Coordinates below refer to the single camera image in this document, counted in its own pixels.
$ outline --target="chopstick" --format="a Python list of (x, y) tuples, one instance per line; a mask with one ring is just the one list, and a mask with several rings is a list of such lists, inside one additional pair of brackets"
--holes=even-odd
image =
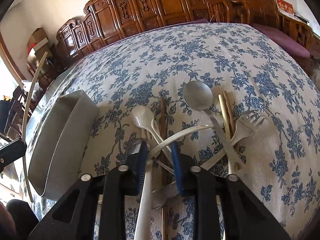
[(229, 117), (229, 123), (231, 126), (230, 135), (232, 138), (232, 136), (235, 134), (235, 131), (236, 131), (235, 120), (233, 120), (233, 117), (232, 117), (232, 111), (231, 111), (231, 107), (230, 107), (230, 103), (229, 103), (228, 95), (226, 91), (223, 92), (223, 97), (227, 106), (227, 116)]
[(229, 127), (229, 120), (228, 120), (228, 116), (227, 116), (227, 112), (226, 112), (226, 108), (225, 108), (225, 103), (224, 103), (224, 99), (223, 99), (222, 95), (219, 95), (219, 102), (220, 102), (220, 107), (221, 107), (221, 111), (222, 111), (222, 118), (223, 118), (223, 123), (224, 123), (224, 130), (226, 132), (226, 138), (228, 140), (230, 140), (231, 133), (230, 133), (230, 127)]
[[(167, 138), (167, 128), (165, 123), (165, 100), (164, 98), (160, 98), (160, 125), (161, 125), (161, 137), (165, 140)], [(165, 155), (162, 155), (164, 158), (164, 164), (168, 164), (168, 159)], [(168, 173), (164, 169), (162, 169), (162, 186), (166, 186), (168, 184)], [(167, 207), (165, 205), (162, 206), (162, 236), (163, 239), (166, 239), (167, 236)]]
[[(221, 107), (221, 111), (222, 111), (222, 118), (223, 118), (223, 123), (224, 123), (224, 129), (226, 132), (226, 138), (228, 140), (230, 140), (231, 137), (233, 136), (234, 132), (232, 132), (232, 124), (231, 124), (231, 119), (230, 119), (230, 117), (232, 118), (232, 115), (230, 115), (230, 113), (231, 113), (230, 104), (228, 102), (227, 93), (225, 91), (223, 92), (223, 97), (222, 97), (222, 95), (219, 95), (219, 102), (220, 102), (220, 107)], [(229, 170), (229, 173), (232, 170), (232, 166), (231, 166), (231, 163), (229, 160), (228, 160), (228, 170)], [(225, 232), (225, 230), (223, 230), (223, 240), (225, 240), (225, 239), (226, 239), (226, 232)]]

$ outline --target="plastic bag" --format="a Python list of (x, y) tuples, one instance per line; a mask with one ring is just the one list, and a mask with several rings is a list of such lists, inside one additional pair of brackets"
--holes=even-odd
[[(30, 82), (28, 80), (22, 80), (22, 83), (23, 83), (23, 90), (25, 92), (29, 93), (32, 82)], [(39, 83), (37, 82), (35, 85), (35, 88), (33, 89), (31, 99), (37, 100), (41, 96), (42, 92), (43, 92), (43, 90), (39, 86)]]

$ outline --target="metal spoon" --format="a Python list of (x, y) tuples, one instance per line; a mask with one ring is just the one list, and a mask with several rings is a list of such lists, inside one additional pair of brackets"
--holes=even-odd
[(191, 81), (184, 86), (182, 96), (188, 106), (194, 110), (205, 112), (208, 115), (212, 124), (214, 125), (217, 135), (222, 141), (226, 155), (232, 163), (232, 169), (235, 169), (236, 163), (238, 163), (240, 168), (242, 168), (242, 160), (233, 146), (230, 144), (230, 141), (226, 139), (225, 133), (220, 128), (216, 118), (213, 116), (210, 110), (210, 107), (213, 104), (213, 95), (211, 89), (201, 81)]

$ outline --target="white tablecloth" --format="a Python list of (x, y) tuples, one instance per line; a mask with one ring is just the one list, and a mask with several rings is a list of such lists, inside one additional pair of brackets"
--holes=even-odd
[[(83, 89), (99, 106), (79, 172), (98, 176), (123, 163), (128, 140), (141, 137), (141, 129), (129, 118), (137, 105), (149, 106), (159, 121), (160, 98), (164, 97), (168, 135), (210, 123), (204, 113), (190, 109), (182, 98), (183, 87), (191, 80), (212, 88), (215, 102), (211, 110), (220, 123), (218, 95), (224, 90), (235, 119), (248, 110), (266, 118), (254, 137), (241, 140), (235, 148), (249, 174), (247, 186), (296, 239), (315, 214), (320, 198), (316, 184), (320, 176), (320, 94), (286, 52), (252, 27), (176, 26), (108, 46), (75, 67), (47, 111), (59, 96), (77, 89)], [(192, 156), (196, 164), (221, 148), (212, 130), (195, 132), (179, 143), (181, 152)], [(227, 159), (217, 163), (212, 172), (225, 177)], [(127, 239), (134, 236), (139, 202), (136, 197), (126, 198)], [(36, 198), (32, 207), (41, 218), (52, 205)], [(167, 207), (168, 238), (191, 239), (193, 199), (176, 197)], [(162, 239), (161, 210), (153, 212), (151, 223), (151, 238)]]

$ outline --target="white plastic fork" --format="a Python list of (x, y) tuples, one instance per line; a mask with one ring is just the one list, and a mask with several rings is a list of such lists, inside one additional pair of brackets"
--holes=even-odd
[[(248, 111), (241, 115), (238, 120), (236, 121), (236, 131), (233, 135), (232, 139), (230, 140), (230, 144), (234, 146), (238, 141), (244, 138), (251, 137), (255, 135), (255, 131), (258, 129), (258, 126), (262, 125), (265, 118), (262, 118), (259, 122), (258, 120), (262, 117), (259, 114), (253, 114), (249, 117), (250, 114), (252, 114), (254, 111)], [(207, 160), (205, 163), (201, 165), (202, 168), (205, 170), (209, 170), (214, 166), (223, 156), (224, 151), (221, 150), (217, 154), (215, 154), (212, 158)]]

